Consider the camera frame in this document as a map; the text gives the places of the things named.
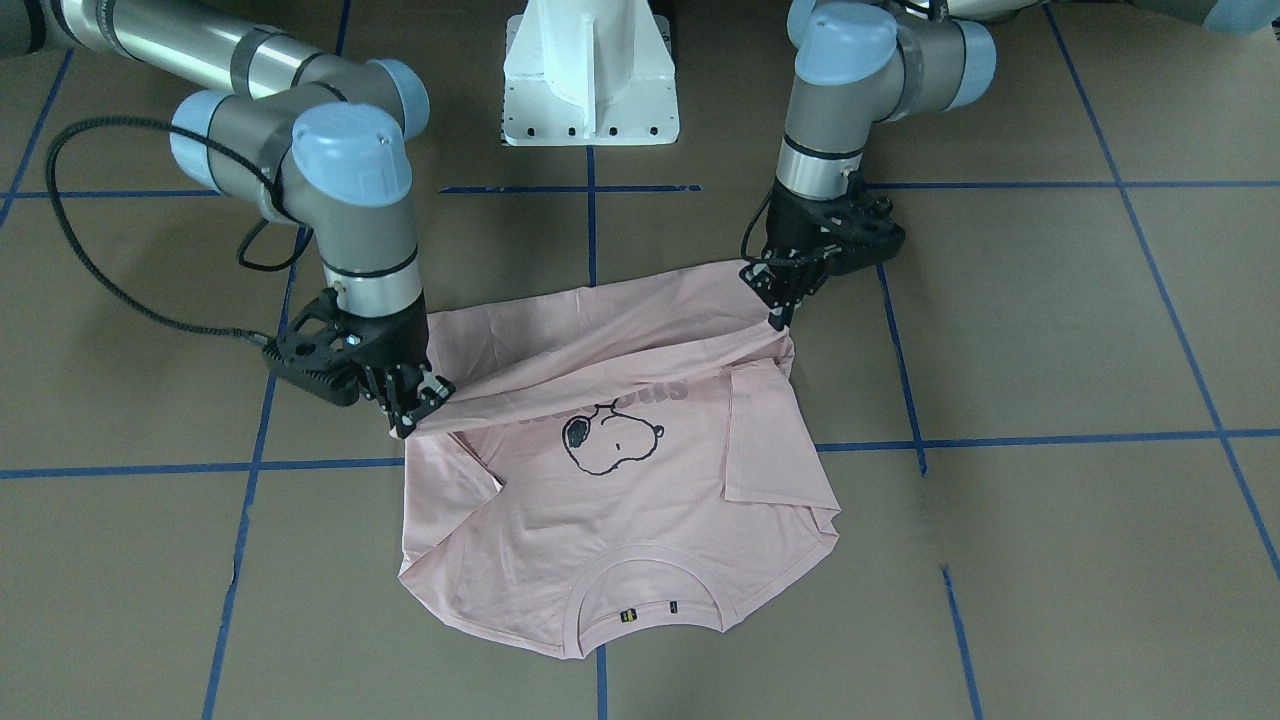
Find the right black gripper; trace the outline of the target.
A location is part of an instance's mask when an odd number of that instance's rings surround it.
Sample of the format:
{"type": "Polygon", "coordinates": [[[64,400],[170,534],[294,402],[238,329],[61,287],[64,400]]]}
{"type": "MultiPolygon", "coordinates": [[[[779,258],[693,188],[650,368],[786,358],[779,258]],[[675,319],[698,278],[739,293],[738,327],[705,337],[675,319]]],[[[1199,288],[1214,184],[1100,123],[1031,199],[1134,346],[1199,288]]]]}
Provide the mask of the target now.
{"type": "Polygon", "coordinates": [[[451,380],[426,370],[429,331],[424,305],[379,318],[347,313],[346,333],[360,338],[347,350],[357,366],[360,392],[385,406],[397,438],[410,437],[422,419],[454,395],[451,380]]]}

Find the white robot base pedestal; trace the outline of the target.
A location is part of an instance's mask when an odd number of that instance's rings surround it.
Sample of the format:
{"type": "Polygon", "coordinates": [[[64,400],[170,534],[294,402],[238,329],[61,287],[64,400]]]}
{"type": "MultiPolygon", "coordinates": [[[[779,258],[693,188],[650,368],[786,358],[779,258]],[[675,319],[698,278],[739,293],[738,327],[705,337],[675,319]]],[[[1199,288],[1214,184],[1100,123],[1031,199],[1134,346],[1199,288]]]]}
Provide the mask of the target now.
{"type": "Polygon", "coordinates": [[[513,147],[676,143],[669,13],[649,1],[529,1],[506,22],[500,132],[513,147]]]}

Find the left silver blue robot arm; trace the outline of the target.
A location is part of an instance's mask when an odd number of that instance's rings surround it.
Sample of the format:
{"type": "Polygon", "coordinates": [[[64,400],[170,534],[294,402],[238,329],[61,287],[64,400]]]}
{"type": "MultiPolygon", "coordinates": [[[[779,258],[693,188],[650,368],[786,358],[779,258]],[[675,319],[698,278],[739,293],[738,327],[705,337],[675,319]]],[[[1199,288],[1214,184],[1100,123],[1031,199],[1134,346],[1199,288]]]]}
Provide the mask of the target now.
{"type": "Polygon", "coordinates": [[[863,160],[874,126],[954,111],[995,81],[992,27],[1025,1],[795,1],[794,85],[769,190],[740,246],[741,281],[776,331],[828,279],[895,258],[906,231],[863,160]]]}

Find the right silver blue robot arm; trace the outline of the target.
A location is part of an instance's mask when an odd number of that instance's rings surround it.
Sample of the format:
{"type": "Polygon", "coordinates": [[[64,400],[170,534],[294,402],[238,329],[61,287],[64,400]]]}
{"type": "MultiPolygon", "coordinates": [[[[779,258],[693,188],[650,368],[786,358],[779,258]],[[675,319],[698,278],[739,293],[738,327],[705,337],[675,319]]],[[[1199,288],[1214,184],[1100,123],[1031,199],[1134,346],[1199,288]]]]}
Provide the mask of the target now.
{"type": "Polygon", "coordinates": [[[50,46],[129,58],[191,81],[170,120],[100,117],[52,140],[44,177],[70,250],[110,293],[157,324],[244,341],[271,372],[333,404],[374,401],[408,437],[454,393],[428,357],[426,301],[406,142],[430,102],[404,63],[357,63],[200,1],[5,1],[3,55],[50,46]],[[275,334],[197,325],[131,297],[90,259],[61,201],[58,160],[109,126],[156,129],[201,186],[253,204],[260,225],[303,232],[323,261],[320,295],[275,334]]]}

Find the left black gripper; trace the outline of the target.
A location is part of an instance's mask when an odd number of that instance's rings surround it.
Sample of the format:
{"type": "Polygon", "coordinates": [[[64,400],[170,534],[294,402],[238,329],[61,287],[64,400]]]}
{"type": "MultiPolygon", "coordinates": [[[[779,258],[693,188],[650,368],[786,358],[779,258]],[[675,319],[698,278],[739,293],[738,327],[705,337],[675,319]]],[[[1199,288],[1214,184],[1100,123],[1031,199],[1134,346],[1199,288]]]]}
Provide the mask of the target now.
{"type": "Polygon", "coordinates": [[[812,200],[790,190],[771,191],[765,215],[765,256],[769,259],[748,263],[740,272],[740,279],[765,305],[767,320],[776,331],[790,327],[804,299],[814,295],[827,275],[840,277],[851,272],[850,260],[842,254],[826,260],[797,260],[835,245],[829,233],[820,229],[817,218],[847,213],[851,208],[849,201],[847,193],[812,200]]]}

